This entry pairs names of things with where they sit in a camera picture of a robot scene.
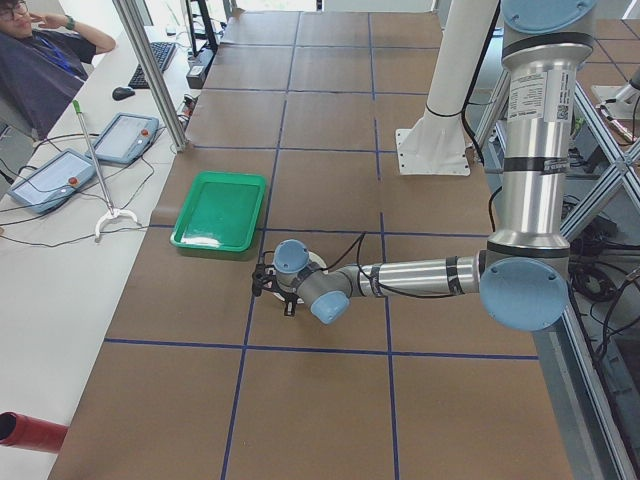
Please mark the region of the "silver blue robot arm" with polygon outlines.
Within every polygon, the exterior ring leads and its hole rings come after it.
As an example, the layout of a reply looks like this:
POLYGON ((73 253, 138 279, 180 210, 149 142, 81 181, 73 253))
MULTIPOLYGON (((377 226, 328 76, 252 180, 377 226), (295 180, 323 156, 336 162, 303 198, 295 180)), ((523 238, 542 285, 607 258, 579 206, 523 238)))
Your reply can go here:
POLYGON ((338 269, 311 259, 290 239, 258 263, 252 293, 275 293, 293 315, 306 305, 335 321, 354 297, 448 298, 476 293, 489 315, 518 330, 549 327, 569 302, 570 245, 561 234, 576 73, 592 53, 591 1, 455 1, 449 11, 423 115, 396 133, 399 167, 416 175, 467 171, 462 130, 497 22, 509 75, 503 160, 504 211, 483 250, 469 257, 354 263, 338 269))

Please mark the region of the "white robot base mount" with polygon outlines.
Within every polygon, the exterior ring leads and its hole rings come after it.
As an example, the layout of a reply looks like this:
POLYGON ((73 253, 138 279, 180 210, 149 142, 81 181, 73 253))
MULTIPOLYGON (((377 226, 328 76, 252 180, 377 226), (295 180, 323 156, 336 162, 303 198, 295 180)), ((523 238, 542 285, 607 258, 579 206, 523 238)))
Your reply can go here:
POLYGON ((400 174, 470 174, 463 110, 499 14, 498 0, 451 3, 424 114, 412 128, 396 131, 400 174))

